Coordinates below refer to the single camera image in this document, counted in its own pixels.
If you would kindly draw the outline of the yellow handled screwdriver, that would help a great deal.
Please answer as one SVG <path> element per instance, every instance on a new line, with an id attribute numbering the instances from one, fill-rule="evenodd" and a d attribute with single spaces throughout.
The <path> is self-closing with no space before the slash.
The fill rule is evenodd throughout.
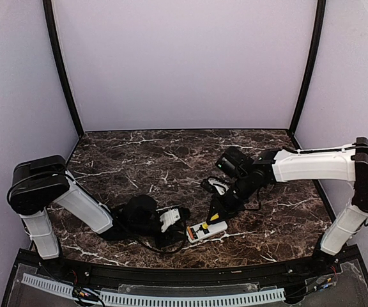
<path id="1" fill-rule="evenodd" d="M 207 220 L 201 225 L 201 228 L 203 230 L 206 230 L 209 228 L 209 226 L 213 224 L 217 224 L 220 221 L 219 214 L 214 214 L 211 217 L 208 217 Z"/>

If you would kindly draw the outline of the white remote control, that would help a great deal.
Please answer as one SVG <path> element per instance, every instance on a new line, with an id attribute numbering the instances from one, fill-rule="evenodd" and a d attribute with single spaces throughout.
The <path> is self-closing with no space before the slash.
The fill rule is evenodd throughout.
<path id="1" fill-rule="evenodd" d="M 227 230 L 227 223 L 225 221 L 222 221 L 220 223 L 217 223 L 217 224 L 213 224 L 211 226 L 209 226 L 208 229 L 206 230 L 203 230 L 201 228 L 201 225 L 203 223 L 198 223 L 198 224 L 195 224 L 195 225 L 192 225 L 192 226 L 188 226 L 188 227 L 191 227 L 194 229 L 194 232 L 196 232 L 196 235 L 197 235 L 197 240 L 195 242 L 190 242 L 191 244 L 194 244 L 196 242 L 199 242 L 199 241 L 202 241 L 204 239 L 207 239 L 209 237 L 212 237 L 216 234 L 219 234 L 221 232 L 224 232 Z"/>

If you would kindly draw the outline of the orange AA battery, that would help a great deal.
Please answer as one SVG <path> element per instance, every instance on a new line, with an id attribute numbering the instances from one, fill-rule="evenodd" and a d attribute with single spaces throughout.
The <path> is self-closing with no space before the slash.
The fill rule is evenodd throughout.
<path id="1" fill-rule="evenodd" d="M 188 240 L 190 242 L 195 242 L 197 240 L 197 235 L 196 232 L 194 232 L 194 229 L 191 227 L 187 228 L 187 235 L 188 235 Z"/>

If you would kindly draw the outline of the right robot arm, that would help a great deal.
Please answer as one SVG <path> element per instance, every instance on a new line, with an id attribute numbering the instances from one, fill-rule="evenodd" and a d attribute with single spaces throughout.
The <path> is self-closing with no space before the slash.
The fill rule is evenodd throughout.
<path id="1" fill-rule="evenodd" d="M 234 182 L 223 194 L 213 193 L 201 228 L 217 224 L 244 210 L 249 198 L 268 185 L 295 180 L 340 180 L 353 183 L 351 202 L 318 239 L 310 260 L 312 271 L 327 270 L 343 245 L 368 224 L 368 139 L 322 149 L 274 149 L 250 158 L 230 146 L 215 163 Z"/>

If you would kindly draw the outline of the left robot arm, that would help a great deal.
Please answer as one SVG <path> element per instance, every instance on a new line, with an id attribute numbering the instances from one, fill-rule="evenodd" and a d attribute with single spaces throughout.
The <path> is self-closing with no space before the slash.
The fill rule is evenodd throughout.
<path id="1" fill-rule="evenodd" d="M 21 218 L 44 260 L 58 258 L 61 254 L 47 212 L 51 204 L 69 211 L 109 242 L 133 239 L 152 252 L 169 255 L 181 251 L 187 239 L 188 209 L 173 207 L 158 211 L 156 200 L 145 194 L 110 209 L 78 183 L 60 155 L 15 166 L 6 200 Z"/>

